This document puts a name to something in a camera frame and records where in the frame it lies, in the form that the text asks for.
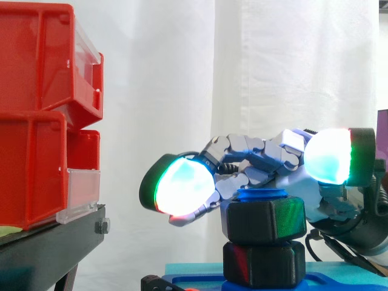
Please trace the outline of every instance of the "red plastic drawer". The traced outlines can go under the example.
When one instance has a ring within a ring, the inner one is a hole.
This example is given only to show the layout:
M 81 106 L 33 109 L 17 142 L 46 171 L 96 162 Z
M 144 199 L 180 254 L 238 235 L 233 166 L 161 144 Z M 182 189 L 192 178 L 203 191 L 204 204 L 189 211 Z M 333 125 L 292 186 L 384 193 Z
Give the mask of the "red plastic drawer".
M 0 141 L 0 226 L 29 229 L 58 212 L 96 204 L 98 132 L 68 132 L 60 112 L 0 112 Z
M 56 110 L 69 128 L 102 119 L 104 59 L 67 4 L 0 2 L 0 110 Z

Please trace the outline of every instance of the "white curtain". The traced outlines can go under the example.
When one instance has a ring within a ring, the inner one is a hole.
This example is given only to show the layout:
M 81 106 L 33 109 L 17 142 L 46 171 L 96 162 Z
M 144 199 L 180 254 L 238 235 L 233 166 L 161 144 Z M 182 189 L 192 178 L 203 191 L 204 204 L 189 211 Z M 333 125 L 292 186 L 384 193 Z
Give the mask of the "white curtain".
M 222 260 L 219 211 L 180 229 L 140 206 L 162 154 L 201 150 L 212 135 L 375 126 L 377 0 L 60 2 L 105 55 L 93 128 L 112 228 L 79 265 L 75 291 L 139 290 L 166 263 Z

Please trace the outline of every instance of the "robotic arm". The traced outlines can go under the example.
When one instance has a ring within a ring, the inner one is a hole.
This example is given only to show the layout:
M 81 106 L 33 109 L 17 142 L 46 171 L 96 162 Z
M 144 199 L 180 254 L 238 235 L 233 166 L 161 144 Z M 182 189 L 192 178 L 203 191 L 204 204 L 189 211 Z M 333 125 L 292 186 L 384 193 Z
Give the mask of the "robotic arm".
M 201 153 L 163 156 L 144 177 L 139 197 L 145 208 L 184 226 L 236 198 L 239 189 L 284 189 L 304 200 L 306 219 L 324 235 L 388 266 L 384 174 L 371 129 L 284 130 L 271 140 L 228 135 L 213 138 Z

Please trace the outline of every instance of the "blue tray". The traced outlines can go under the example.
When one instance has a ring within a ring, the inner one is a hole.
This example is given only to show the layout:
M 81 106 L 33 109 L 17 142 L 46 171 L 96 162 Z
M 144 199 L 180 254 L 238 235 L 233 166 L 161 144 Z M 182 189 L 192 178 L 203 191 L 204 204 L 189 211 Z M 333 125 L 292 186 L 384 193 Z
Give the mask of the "blue tray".
M 306 279 L 297 288 L 288 290 L 388 291 L 388 278 L 382 278 L 351 264 L 307 263 L 306 267 Z M 222 264 L 169 264 L 166 265 L 166 274 L 168 275 L 163 277 L 165 280 L 182 288 L 195 288 L 200 291 L 254 291 L 225 282 Z

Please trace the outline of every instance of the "screw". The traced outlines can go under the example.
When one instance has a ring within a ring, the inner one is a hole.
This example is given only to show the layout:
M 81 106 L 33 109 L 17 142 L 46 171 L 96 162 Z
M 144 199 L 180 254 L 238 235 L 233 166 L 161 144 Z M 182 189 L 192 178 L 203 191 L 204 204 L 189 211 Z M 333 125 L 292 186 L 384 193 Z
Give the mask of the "screw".
M 102 235 L 106 235 L 109 233 L 110 230 L 110 219 L 109 218 L 103 218 L 99 222 L 99 233 Z

